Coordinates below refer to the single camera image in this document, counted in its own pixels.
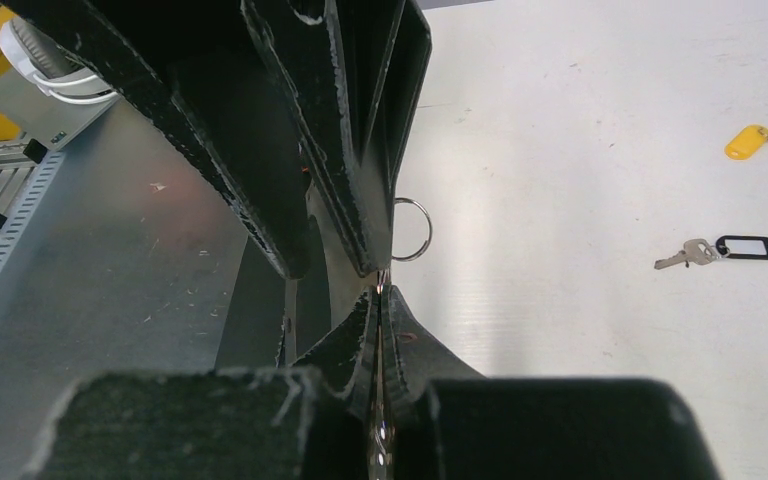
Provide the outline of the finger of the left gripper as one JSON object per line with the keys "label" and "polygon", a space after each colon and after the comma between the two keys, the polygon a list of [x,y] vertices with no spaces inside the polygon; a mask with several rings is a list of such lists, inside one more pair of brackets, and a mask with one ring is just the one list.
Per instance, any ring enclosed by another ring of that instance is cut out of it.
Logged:
{"label": "finger of the left gripper", "polygon": [[392,255],[395,185],[432,50],[414,1],[244,1],[303,158],[360,276]]}
{"label": "finger of the left gripper", "polygon": [[237,1],[11,1],[224,198],[284,278],[309,270],[306,181],[285,100]]}

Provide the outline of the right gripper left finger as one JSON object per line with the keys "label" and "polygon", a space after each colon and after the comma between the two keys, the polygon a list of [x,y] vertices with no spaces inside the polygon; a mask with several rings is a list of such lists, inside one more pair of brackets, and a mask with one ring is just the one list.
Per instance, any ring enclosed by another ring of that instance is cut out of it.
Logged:
{"label": "right gripper left finger", "polygon": [[371,420],[379,306],[376,289],[363,290],[348,316],[291,365],[301,372],[304,424],[331,414]]}

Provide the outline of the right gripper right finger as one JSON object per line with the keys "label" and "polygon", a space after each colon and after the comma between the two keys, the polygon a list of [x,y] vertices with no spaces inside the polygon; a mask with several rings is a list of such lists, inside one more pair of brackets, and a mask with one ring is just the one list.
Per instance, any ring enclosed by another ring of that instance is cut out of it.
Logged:
{"label": "right gripper right finger", "polygon": [[436,379],[480,379],[415,318],[395,285],[381,293],[381,360],[385,404],[395,424],[418,422],[416,404]]}

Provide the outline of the key with black tag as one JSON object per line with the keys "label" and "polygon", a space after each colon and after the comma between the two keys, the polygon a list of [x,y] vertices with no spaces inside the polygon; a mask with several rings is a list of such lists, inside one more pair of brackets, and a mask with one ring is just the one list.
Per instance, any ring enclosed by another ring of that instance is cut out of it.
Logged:
{"label": "key with black tag", "polygon": [[654,262],[655,270],[673,266],[704,266],[721,260],[768,261],[768,237],[723,235],[714,242],[694,238],[683,242],[672,256]]}

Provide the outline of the perforated metal ring plate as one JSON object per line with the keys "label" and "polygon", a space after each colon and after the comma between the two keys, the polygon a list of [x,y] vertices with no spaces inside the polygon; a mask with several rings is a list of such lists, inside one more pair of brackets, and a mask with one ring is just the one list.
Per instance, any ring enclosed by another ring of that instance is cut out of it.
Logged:
{"label": "perforated metal ring plate", "polygon": [[377,280],[375,274],[361,276],[355,270],[314,185],[305,201],[311,263],[303,278],[285,282],[279,366],[291,365],[339,326],[361,293]]}

